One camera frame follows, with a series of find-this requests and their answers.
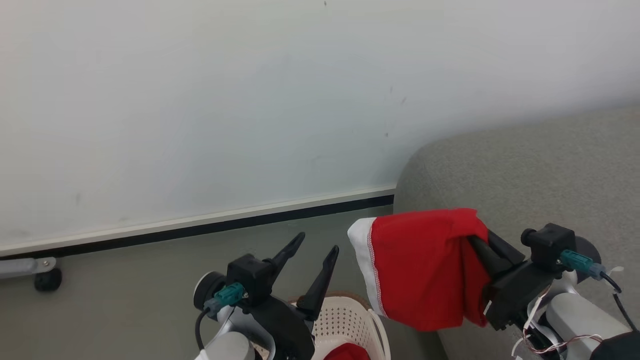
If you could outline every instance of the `white trim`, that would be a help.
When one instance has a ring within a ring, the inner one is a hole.
[[[271,205],[254,206],[252,208],[222,211],[220,213],[200,215],[197,217],[180,218],[175,220],[154,222],[154,223],[145,224],[145,225],[136,225],[136,226],[121,227],[118,229],[96,231],[94,233],[84,233],[84,234],[63,236],[61,238],[51,238],[51,239],[35,240],[35,241],[28,241],[23,243],[9,244],[9,245],[0,245],[0,256],[54,249],[57,247],[80,245],[85,243],[93,243],[97,241],[125,238],[128,236],[157,233],[159,231],[182,229],[184,227],[214,224],[216,222],[224,222],[229,220],[237,220],[241,218],[250,218],[250,217],[256,217],[260,215],[281,213],[284,211],[313,208],[315,206],[338,204],[340,202],[370,199],[372,197],[393,195],[395,189],[396,189],[395,185],[384,186],[381,188],[357,190],[353,192],[338,193],[333,195],[310,197],[307,199],[279,202],[277,204],[271,204]]]
[[[383,310],[380,308],[380,302],[378,294],[378,282],[376,281],[376,271],[371,258],[371,252],[369,251],[369,234],[371,232],[371,226],[376,218],[361,218],[356,220],[353,225],[347,230],[349,241],[356,250],[356,260],[358,266],[364,276],[364,283],[367,286],[367,297],[373,311],[381,316],[385,316]]]

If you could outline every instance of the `gray sofa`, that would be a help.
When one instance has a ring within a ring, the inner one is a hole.
[[[625,267],[622,301],[640,322],[640,108],[481,131],[431,143],[409,161],[394,212],[469,207],[495,233],[529,255],[520,233],[553,222],[589,239],[607,267]],[[624,322],[605,284],[578,285]],[[518,338],[462,327],[438,332],[450,360],[512,359]],[[523,359],[537,359],[520,347]]]

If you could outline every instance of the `laundry basket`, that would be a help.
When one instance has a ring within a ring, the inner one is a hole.
[[[328,294],[312,334],[316,337],[312,360],[323,360],[345,343],[364,348],[371,360],[391,360],[389,340],[380,317],[366,301],[351,294]]]

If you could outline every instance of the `red cloth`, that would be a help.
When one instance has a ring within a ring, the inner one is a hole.
[[[369,300],[378,301],[379,309],[374,308],[382,315],[420,331],[457,327],[463,317],[486,325],[482,289],[490,278],[467,236],[487,241],[488,230],[474,209],[375,218],[366,237],[373,281],[367,281],[367,254],[358,241],[360,235],[352,231],[357,223],[349,229],[349,238],[365,274]]]
[[[369,360],[367,351],[355,344],[342,344],[331,350],[324,360]]]

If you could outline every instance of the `gray floor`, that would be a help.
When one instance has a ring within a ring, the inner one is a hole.
[[[0,281],[0,358],[46,360],[190,360],[197,353],[193,288],[206,272],[225,272],[250,252],[275,255],[295,234],[307,239],[280,274],[274,294],[301,295],[331,246],[340,256],[330,290],[366,297],[355,253],[346,236],[358,218],[386,215],[380,207],[268,224],[191,238],[63,258],[64,281],[54,293],[33,289],[33,278]],[[385,322],[392,359],[446,359],[435,334]],[[203,338],[217,330],[202,325]]]

